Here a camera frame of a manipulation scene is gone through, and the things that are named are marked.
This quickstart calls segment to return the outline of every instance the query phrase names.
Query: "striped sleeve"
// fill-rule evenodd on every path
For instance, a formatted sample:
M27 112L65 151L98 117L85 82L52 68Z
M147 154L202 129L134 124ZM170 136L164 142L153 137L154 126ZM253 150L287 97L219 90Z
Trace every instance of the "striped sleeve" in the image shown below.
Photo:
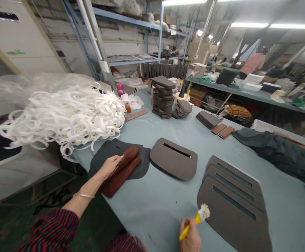
M68 252L67 245L73 240L78 223L74 212L56 209L36 221L29 239L17 251Z

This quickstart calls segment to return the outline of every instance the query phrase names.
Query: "white plastic bag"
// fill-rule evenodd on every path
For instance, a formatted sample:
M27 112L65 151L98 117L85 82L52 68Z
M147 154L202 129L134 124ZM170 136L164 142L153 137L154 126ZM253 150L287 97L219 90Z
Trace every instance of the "white plastic bag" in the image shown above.
M94 84L93 78L75 73L39 72L29 75L5 75L0 77L0 101L25 108L34 92L55 93L76 85L87 88Z
M142 9L135 0L124 0L122 2L124 12L135 16L142 16Z

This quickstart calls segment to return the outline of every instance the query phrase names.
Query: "workbench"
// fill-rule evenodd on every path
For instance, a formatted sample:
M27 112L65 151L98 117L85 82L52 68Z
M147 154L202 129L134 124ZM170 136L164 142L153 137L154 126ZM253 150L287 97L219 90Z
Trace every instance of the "workbench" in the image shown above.
M271 105L283 107L283 108L286 108L286 109L298 111L298 112L301 112L301 113L305 114L305 110L300 109L298 107L295 107L295 106L293 106L289 103L278 103L278 102L272 100L270 98L270 93L268 93L268 92L264 92L264 91L261 91L261 90L258 91L258 92L255 92L255 91L245 89L243 87L239 87L239 86L236 86L236 85L231 85L229 87L226 87L226 86L222 86L222 85L217 84L217 83L211 83L211 82L207 82L207 81L204 81L204 80L198 80L197 78L186 78L186 80L190 81L192 83L201 85L201 86L205 86L205 87L208 87L208 88L210 87L210 88L213 88L213 89L217 89L217 90L220 90L220 91L227 92L228 95L227 95L227 98L225 99L222 107L226 104L226 102L229 100L231 95L234 94L234 95L240 95L240 96L243 96L243 97L247 97L247 98L259 101L259 102L264 102L264 103L267 103L267 104L271 104Z
M194 218L197 194L211 156L225 160L258 180L268 215L269 234L273 251L305 251L305 188L300 180L289 176L233 136L226 140L210 132L193 111L183 119L161 119L153 114L148 90L136 93L145 103L148 114L124 124L119 140L152 148L159 138L166 138L198 154L197 172L188 182L180 181L150 164L141 179L126 181L112 198L106 201L129 234L137 236L150 252L179 251L181 218ZM224 119L235 129L242 126ZM89 171L94 154L106 140L90 148L75 150L73 155ZM206 222L197 226L205 252L235 252Z

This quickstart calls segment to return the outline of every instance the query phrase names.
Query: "brush bristles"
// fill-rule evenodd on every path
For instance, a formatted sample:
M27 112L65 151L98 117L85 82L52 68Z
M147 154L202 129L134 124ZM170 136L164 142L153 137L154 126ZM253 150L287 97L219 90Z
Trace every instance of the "brush bristles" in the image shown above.
M200 209L202 210L203 213L203 219L207 219L210 217L210 210L208 209L208 206L206 204L201 204Z

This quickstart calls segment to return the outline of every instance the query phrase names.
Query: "person in pink shirt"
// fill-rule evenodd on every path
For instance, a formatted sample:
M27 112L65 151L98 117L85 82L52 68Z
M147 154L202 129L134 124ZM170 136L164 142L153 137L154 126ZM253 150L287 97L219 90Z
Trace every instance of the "person in pink shirt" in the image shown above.
M246 79L246 77L253 73L255 70L260 70L263 67L267 53L268 48L262 48L258 49L256 54L250 56L243 67L240 69L240 78Z

